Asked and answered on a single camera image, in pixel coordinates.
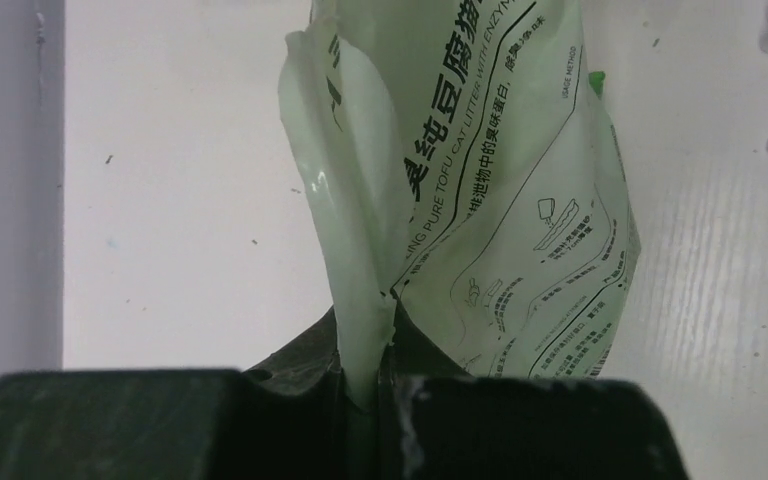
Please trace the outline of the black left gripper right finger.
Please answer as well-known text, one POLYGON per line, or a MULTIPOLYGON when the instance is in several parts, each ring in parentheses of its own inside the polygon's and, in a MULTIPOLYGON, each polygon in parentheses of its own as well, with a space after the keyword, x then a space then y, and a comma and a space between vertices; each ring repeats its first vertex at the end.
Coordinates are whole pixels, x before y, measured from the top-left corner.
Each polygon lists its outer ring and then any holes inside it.
POLYGON ((481 378, 398 312, 378 380, 382 479, 684 479, 661 410, 616 380, 481 378))

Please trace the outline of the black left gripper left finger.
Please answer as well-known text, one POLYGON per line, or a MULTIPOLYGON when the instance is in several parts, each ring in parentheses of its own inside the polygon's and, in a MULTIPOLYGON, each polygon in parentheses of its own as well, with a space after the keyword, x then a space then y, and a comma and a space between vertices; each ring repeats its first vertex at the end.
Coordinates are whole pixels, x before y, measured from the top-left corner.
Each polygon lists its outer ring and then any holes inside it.
POLYGON ((0 479, 341 479, 332 313, 254 367, 0 377, 0 479))

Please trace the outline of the green cat litter bag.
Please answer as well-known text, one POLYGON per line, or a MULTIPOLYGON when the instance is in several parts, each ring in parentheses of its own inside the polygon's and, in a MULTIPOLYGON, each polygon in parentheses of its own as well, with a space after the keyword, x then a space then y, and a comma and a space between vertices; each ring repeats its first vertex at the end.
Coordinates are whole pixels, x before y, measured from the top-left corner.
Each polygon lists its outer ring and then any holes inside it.
POLYGON ((594 378, 640 252, 578 1, 316 1, 280 117, 351 401, 395 313, 478 377, 594 378))

